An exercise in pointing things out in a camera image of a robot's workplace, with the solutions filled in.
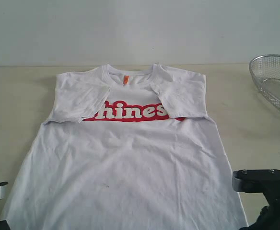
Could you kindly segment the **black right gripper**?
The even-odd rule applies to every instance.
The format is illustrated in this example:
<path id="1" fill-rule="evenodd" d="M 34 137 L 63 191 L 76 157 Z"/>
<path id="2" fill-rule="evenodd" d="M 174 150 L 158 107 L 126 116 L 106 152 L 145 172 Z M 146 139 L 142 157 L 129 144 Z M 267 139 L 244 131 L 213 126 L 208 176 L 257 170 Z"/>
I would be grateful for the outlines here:
<path id="1" fill-rule="evenodd" d="M 280 207 L 265 206 L 248 230 L 280 230 Z"/>

